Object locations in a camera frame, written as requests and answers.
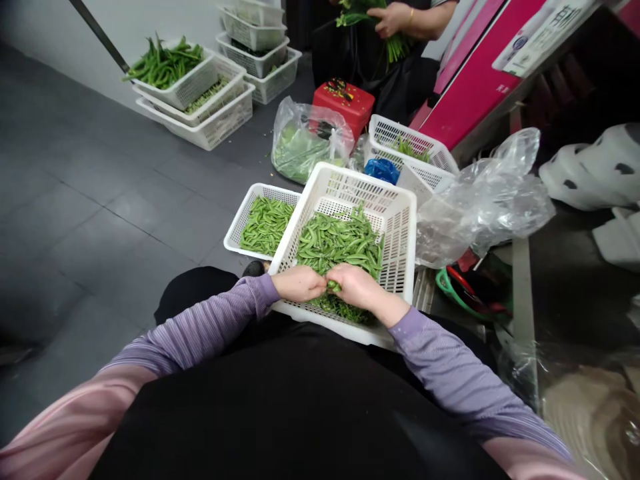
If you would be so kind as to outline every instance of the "bunch of greens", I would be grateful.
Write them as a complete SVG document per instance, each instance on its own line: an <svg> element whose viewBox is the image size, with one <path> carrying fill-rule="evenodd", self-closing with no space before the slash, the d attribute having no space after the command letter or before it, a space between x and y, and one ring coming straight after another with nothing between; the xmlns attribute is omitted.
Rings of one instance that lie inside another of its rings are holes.
<svg viewBox="0 0 640 480"><path fill-rule="evenodd" d="M204 92L200 98L198 98L198 100L195 100L194 102L192 102L187 109L185 110L185 113L187 114L192 114L193 112L195 112L196 110L198 110L198 108L202 107L206 102L209 101L210 98L212 98L214 95L216 95L220 90L222 90L224 87L227 86L227 84L229 83L229 80L227 80L226 77L220 75L218 77L218 81L216 83L213 84L213 86L207 90L206 92Z"/></svg>
<svg viewBox="0 0 640 480"><path fill-rule="evenodd" d="M202 61L202 47L191 47L182 37L177 47L169 50L162 47L162 40L155 34L157 45L149 41L148 52L138 60L122 81L137 79L152 87L166 90Z"/></svg>
<svg viewBox="0 0 640 480"><path fill-rule="evenodd" d="M425 149L422 153L414 151L411 142L409 140L405 140L400 135L398 135L398 139L395 141L393 148L396 151L403 153L404 155L408 155L412 158L415 158L416 160L420 160L425 163L429 163L429 161L431 160L429 158L429 152L427 151L427 149Z"/></svg>
<svg viewBox="0 0 640 480"><path fill-rule="evenodd" d="M362 203L353 209L349 221L343 221L342 218L348 213L345 211L330 217L316 212L300 235L298 265L308 265L320 275L326 275L338 263L345 262L362 267L373 278L378 278L382 270L384 235L373 231L365 217ZM356 323L371 318L366 310L348 305L340 298L330 295L340 290L338 283L330 281L327 293L309 303Z"/></svg>
<svg viewBox="0 0 640 480"><path fill-rule="evenodd" d="M367 15L370 8L387 8L385 0L340 0L342 12L338 17L338 27L350 27L362 20L378 23L379 19ZM402 60L409 53L409 39L402 33L396 33L385 39L389 63Z"/></svg>
<svg viewBox="0 0 640 480"><path fill-rule="evenodd" d="M253 201L249 221L242 230L240 248L274 255L293 214L293 207L280 200L258 197Z"/></svg>

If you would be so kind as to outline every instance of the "black pants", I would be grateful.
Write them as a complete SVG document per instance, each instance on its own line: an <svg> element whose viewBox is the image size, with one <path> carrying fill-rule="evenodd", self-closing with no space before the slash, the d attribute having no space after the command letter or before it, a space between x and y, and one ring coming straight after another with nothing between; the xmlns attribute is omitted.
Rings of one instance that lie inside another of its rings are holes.
<svg viewBox="0 0 640 480"><path fill-rule="evenodd" d="M156 310L154 314L156 324L161 325L166 322L166 320L175 317L196 303L231 290L238 280L238 277L234 274L214 267L198 267L178 275L169 282L162 294L162 298L160 298L160 306L158 306L158 310ZM429 318L438 322L443 328L460 338L485 365L496 372L495 360L489 348L482 340L466 328L450 320L433 317L431 315ZM282 313L271 312L269 314L269 321L250 324L225 353L228 354L268 338L278 336L285 329L300 328L314 329L322 327L307 323L298 323ZM427 396L430 400L433 400L429 394L425 392L422 384L420 384L417 378L409 371L400 355L373 345L360 345L358 343L354 343L354 345L366 350L372 360L394 372L400 376L400 378L414 386L420 393Z"/></svg>

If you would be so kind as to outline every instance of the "metal pole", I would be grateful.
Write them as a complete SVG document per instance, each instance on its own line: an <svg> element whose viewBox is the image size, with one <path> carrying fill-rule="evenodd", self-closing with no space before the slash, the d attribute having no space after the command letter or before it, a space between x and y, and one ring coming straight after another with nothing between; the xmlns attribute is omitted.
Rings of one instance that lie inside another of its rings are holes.
<svg viewBox="0 0 640 480"><path fill-rule="evenodd" d="M115 62L118 64L118 66L122 69L124 73L128 73L129 66L127 62L125 62L124 58L122 58L122 55L120 55L120 52L118 52L118 49L115 48L114 44L111 42L111 40L109 39L105 31L102 30L102 27L100 26L100 24L98 24L98 22L93 17L93 15L91 14L87 6L82 2L82 0L69 0L69 2L77 10L80 16L84 19L84 21L87 22L87 25L92 30L94 35L98 37L98 40L100 40L100 43L102 43L104 48L107 49L111 58L115 60Z"/></svg>

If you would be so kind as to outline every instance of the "person's left hand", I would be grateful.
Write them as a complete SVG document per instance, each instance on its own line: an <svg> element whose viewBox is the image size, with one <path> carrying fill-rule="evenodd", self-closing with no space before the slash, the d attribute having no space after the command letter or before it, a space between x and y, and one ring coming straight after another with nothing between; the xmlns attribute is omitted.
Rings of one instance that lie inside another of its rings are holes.
<svg viewBox="0 0 640 480"><path fill-rule="evenodd" d="M380 35L380 38L385 39L409 26L411 7L406 3L393 2L385 9L369 9L367 10L367 15L380 19L380 22L375 26L375 30Z"/></svg>
<svg viewBox="0 0 640 480"><path fill-rule="evenodd" d="M327 280L307 265L296 265L271 277L284 300L306 302L318 298L327 289Z"/></svg>

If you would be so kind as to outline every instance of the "gray tile floor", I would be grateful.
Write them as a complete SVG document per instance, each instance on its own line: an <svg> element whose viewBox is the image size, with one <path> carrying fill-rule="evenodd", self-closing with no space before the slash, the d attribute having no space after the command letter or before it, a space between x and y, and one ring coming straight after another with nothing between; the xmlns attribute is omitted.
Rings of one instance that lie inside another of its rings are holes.
<svg viewBox="0 0 640 480"><path fill-rule="evenodd" d="M250 185L302 191L271 166L273 120L298 78L212 152L0 45L0 335L39 354L0 369L0 445L154 325L198 265L240 274L222 239Z"/></svg>

